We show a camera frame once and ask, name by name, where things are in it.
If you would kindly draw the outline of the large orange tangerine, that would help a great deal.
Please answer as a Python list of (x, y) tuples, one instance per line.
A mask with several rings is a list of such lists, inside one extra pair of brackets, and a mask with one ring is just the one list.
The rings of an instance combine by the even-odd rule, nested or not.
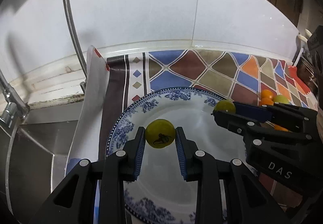
[(288, 129), (284, 128), (284, 127), (281, 127), (279, 125), (274, 125), (274, 129), (275, 130), (278, 130), (278, 131), (285, 131), (285, 132), (288, 132)]

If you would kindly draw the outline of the green apple front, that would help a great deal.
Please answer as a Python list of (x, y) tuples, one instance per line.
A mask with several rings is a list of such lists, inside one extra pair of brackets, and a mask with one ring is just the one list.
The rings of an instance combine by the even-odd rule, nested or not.
[(272, 101), (274, 103), (290, 104), (288, 98), (286, 98), (284, 95), (276, 95), (273, 97)]

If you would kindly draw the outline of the red foam mat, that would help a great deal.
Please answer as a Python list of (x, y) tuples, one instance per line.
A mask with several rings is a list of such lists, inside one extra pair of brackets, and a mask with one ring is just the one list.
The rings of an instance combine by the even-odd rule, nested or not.
[(288, 66), (288, 72), (290, 77), (298, 83), (305, 94), (313, 92), (313, 86), (310, 84), (310, 73), (306, 68), (301, 66)]

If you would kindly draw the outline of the stainless steel sink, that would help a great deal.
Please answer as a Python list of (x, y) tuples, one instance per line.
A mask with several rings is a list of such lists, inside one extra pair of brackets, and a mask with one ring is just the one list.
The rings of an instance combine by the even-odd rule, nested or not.
[(19, 125), (1, 131), (1, 200), (29, 223), (65, 176), (76, 121)]

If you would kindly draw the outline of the colourful diamond pattern mat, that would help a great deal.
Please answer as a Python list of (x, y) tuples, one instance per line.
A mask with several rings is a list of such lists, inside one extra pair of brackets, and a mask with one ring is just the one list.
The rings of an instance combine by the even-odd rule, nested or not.
[(88, 81), (81, 116), (68, 154), (70, 171), (81, 159), (104, 159), (112, 127), (132, 103), (162, 89), (195, 88), (232, 101), (258, 105), (262, 90), (284, 95), (291, 104), (316, 109), (290, 77), (283, 60), (213, 50), (151, 51), (103, 58), (87, 53)]

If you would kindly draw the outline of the steel pot rack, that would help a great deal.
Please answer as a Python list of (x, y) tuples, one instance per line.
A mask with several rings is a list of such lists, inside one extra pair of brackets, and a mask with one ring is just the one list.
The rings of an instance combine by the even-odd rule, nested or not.
[(303, 47), (296, 51), (292, 64), (297, 68), (296, 73), (301, 80), (315, 80), (314, 66), (310, 60), (308, 51)]

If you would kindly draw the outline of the blue white porcelain plate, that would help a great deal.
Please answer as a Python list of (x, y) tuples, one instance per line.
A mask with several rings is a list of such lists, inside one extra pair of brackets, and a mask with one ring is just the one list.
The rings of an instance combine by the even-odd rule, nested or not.
[[(181, 127), (186, 137), (215, 159), (246, 160), (242, 137), (219, 127), (212, 116), (222, 97), (195, 88), (169, 88), (152, 92), (132, 103), (117, 119), (106, 145), (106, 155), (121, 150), (139, 127), (165, 119)], [(184, 181), (176, 146), (145, 146), (140, 175), (124, 185), (126, 209), (144, 223), (193, 223), (197, 183)]]

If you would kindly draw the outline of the thin gooseneck water tap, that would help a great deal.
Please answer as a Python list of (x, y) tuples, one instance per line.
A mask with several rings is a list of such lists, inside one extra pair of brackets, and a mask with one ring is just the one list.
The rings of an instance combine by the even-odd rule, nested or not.
[(63, 2), (63, 5), (64, 5), (65, 17), (66, 17), (66, 22), (67, 22), (67, 25), (68, 25), (69, 33), (70, 33), (70, 36), (71, 36), (71, 40), (72, 40), (72, 43), (73, 43), (77, 58), (79, 60), (79, 64), (80, 64), (80, 66), (81, 66), (81, 68), (83, 70), (84, 76), (85, 76), (85, 80), (80, 83), (80, 87), (81, 87), (82, 91), (85, 92), (86, 80), (87, 80), (87, 77), (88, 77), (85, 58), (84, 58), (84, 55), (83, 55), (83, 52), (82, 52), (82, 49), (81, 49), (81, 45), (79, 43), (76, 27), (74, 25), (70, 0), (62, 0), (62, 2)]

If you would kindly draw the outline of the green tomato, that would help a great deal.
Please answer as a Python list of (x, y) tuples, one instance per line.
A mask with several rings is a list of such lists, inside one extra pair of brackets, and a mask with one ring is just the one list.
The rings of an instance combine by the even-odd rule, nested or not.
[(162, 149), (172, 144), (176, 136), (175, 127), (165, 119), (157, 119), (151, 122), (145, 130), (147, 143), (156, 149)]
[(234, 114), (236, 112), (236, 107), (232, 101), (223, 99), (216, 103), (214, 111), (223, 111)]

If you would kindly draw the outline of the orange tangerine back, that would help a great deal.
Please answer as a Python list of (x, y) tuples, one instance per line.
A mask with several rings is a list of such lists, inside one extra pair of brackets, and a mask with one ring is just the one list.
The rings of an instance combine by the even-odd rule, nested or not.
[(271, 90), (267, 90), (267, 89), (262, 90), (260, 96), (261, 96), (261, 99), (264, 99), (264, 98), (273, 99), (274, 98), (273, 92)]

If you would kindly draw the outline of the chrome kitchen faucet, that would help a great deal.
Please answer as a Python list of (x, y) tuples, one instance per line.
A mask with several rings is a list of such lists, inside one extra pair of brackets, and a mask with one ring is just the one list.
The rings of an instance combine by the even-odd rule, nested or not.
[(7, 105), (1, 115), (1, 123), (12, 128), (17, 117), (24, 119), (29, 114), (29, 106), (20, 98), (16, 90), (7, 82), (1, 72), (1, 90)]

